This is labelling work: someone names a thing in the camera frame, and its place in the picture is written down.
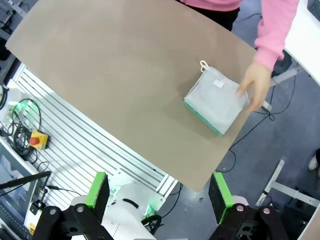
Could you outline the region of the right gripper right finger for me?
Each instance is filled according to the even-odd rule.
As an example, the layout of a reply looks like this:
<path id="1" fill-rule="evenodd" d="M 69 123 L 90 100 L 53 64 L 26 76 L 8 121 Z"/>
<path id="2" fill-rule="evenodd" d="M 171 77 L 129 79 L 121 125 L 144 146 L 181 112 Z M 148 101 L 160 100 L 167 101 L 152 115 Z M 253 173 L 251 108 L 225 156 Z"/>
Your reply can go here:
<path id="1" fill-rule="evenodd" d="M 281 217 L 272 206 L 251 208 L 235 202 L 221 172 L 210 178 L 208 195 L 217 222 L 211 240 L 286 240 Z"/>

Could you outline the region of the person's left hand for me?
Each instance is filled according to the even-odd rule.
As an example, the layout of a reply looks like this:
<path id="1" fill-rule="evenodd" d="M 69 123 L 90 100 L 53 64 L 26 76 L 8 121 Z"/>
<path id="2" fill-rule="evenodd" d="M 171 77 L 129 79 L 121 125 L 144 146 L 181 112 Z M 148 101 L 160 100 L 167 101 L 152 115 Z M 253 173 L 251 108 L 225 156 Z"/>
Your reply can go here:
<path id="1" fill-rule="evenodd" d="M 251 100 L 247 108 L 249 112 L 254 112 L 263 105 L 270 88 L 271 73 L 269 68 L 255 60 L 246 70 L 236 93 L 242 96 L 251 90 Z"/>

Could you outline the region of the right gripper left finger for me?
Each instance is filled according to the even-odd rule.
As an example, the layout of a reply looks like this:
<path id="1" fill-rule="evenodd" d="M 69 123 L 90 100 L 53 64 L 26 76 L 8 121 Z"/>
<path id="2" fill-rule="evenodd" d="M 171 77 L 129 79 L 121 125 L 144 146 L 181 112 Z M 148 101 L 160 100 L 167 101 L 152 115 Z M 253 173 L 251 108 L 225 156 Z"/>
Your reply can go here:
<path id="1" fill-rule="evenodd" d="M 36 225 L 34 240 L 70 240 L 84 236 L 87 240 L 109 240 L 110 234 L 102 219 L 110 196 L 108 176 L 98 172 L 83 203 L 62 211 L 57 206 L 47 206 Z"/>

